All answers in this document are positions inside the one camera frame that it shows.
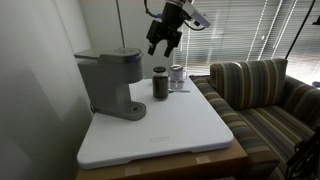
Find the couch cushion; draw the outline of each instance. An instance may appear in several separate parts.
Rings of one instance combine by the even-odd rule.
[[[294,154],[294,146],[309,139],[313,131],[279,106],[236,111],[255,130],[279,157],[276,169],[279,176],[286,171],[285,163]]]
[[[287,60],[272,59],[210,66],[210,82],[233,109],[275,105],[283,92]]]

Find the gray coffee maker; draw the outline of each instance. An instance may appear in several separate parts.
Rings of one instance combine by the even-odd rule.
[[[89,49],[75,54],[95,112],[136,121],[146,114],[146,106],[131,101],[129,84],[142,79],[141,50]]]

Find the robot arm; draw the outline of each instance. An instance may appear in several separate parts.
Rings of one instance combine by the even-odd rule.
[[[196,25],[209,27],[210,22],[192,4],[191,0],[166,0],[165,7],[161,15],[161,22],[153,20],[147,34],[149,40],[148,53],[153,55],[157,44],[162,40],[167,40],[167,49],[164,56],[169,57],[173,48],[178,47],[182,33],[178,31],[185,20],[195,20]],[[146,13],[152,15],[146,5]]]

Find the couch armrest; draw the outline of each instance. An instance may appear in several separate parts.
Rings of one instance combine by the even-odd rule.
[[[241,119],[208,83],[207,77],[190,77],[211,106],[227,124],[248,154],[249,164],[243,179],[265,179],[277,167],[279,160],[266,143]]]
[[[320,90],[286,76],[282,108],[315,129],[320,123]]]

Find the window blinds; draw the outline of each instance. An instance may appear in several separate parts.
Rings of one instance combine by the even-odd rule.
[[[209,74],[209,66],[214,62],[284,58],[311,2],[195,0],[194,6],[208,16],[211,26],[203,31],[192,31],[182,26],[183,36],[179,47],[174,50],[174,63],[185,66],[189,74],[198,75]],[[303,74],[303,71],[314,71],[319,64],[320,26],[311,25],[320,15],[319,7],[320,3],[316,2],[288,58],[288,72],[298,68],[301,70],[299,74]]]

